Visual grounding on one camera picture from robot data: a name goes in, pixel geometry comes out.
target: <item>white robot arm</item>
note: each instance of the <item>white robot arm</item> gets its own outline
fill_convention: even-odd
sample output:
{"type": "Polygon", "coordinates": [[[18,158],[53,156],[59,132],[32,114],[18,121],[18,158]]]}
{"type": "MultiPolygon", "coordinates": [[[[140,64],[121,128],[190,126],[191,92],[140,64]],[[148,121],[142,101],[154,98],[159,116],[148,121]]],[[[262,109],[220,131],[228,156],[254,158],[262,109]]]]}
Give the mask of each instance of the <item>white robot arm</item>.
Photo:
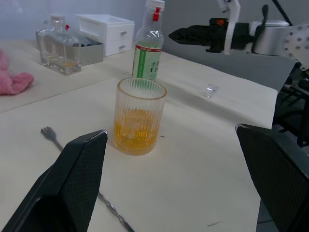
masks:
{"type": "Polygon", "coordinates": [[[262,9],[263,21],[240,23],[238,0],[218,0],[222,12],[230,12],[229,20],[212,18],[209,26],[191,26],[178,29],[169,37],[180,44],[206,46],[207,52],[230,55],[231,50],[247,54],[283,56],[309,73],[309,23],[292,26],[277,0],[273,0],[286,21],[268,20],[268,6],[262,9]]]}

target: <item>glass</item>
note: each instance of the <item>glass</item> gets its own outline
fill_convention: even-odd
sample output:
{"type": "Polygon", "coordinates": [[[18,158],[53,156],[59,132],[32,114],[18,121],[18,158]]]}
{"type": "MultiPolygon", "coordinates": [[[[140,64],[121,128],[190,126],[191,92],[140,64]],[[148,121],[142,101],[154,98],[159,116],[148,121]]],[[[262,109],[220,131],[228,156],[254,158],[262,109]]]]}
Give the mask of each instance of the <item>glass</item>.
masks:
{"type": "Polygon", "coordinates": [[[114,144],[131,155],[150,152],[157,139],[167,90],[161,84],[140,78],[117,85],[114,144]]]}
{"type": "Polygon", "coordinates": [[[81,71],[80,47],[77,35],[67,31],[63,16],[51,16],[51,29],[37,33],[41,64],[63,75],[81,71]]]}
{"type": "Polygon", "coordinates": [[[218,91],[219,87],[213,84],[209,84],[206,87],[206,90],[202,92],[202,95],[208,98],[212,98],[213,95],[218,91]]]}

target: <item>ribbed glass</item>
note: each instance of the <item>ribbed glass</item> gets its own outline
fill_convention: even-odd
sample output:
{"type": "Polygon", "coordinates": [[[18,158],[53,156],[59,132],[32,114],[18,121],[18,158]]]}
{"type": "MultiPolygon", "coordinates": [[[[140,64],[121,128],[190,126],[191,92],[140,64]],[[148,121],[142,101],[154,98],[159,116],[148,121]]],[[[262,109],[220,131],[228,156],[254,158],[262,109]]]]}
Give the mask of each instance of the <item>ribbed glass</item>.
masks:
{"type": "Polygon", "coordinates": [[[117,85],[114,144],[131,155],[155,146],[167,90],[159,83],[129,78],[117,85]]]}

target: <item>empty glass bottle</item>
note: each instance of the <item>empty glass bottle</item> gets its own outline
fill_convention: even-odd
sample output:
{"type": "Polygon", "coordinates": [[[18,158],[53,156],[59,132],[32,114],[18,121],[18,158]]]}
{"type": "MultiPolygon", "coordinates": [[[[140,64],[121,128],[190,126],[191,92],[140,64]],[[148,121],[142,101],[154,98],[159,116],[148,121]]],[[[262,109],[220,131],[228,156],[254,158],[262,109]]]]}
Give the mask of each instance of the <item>empty glass bottle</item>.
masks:
{"type": "Polygon", "coordinates": [[[68,31],[64,16],[52,15],[51,26],[37,33],[41,64],[63,75],[80,72],[80,40],[68,31]]]}

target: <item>plastic bottle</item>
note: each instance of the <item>plastic bottle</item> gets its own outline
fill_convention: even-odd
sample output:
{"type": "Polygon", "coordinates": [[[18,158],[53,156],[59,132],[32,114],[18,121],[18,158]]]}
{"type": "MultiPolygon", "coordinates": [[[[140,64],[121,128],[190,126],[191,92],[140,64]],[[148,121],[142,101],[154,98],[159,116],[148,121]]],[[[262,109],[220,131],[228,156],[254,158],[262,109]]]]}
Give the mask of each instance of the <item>plastic bottle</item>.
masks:
{"type": "Polygon", "coordinates": [[[165,2],[162,0],[147,0],[146,2],[142,27],[136,35],[133,77],[156,79],[164,41],[161,31],[164,5],[165,2]]]}

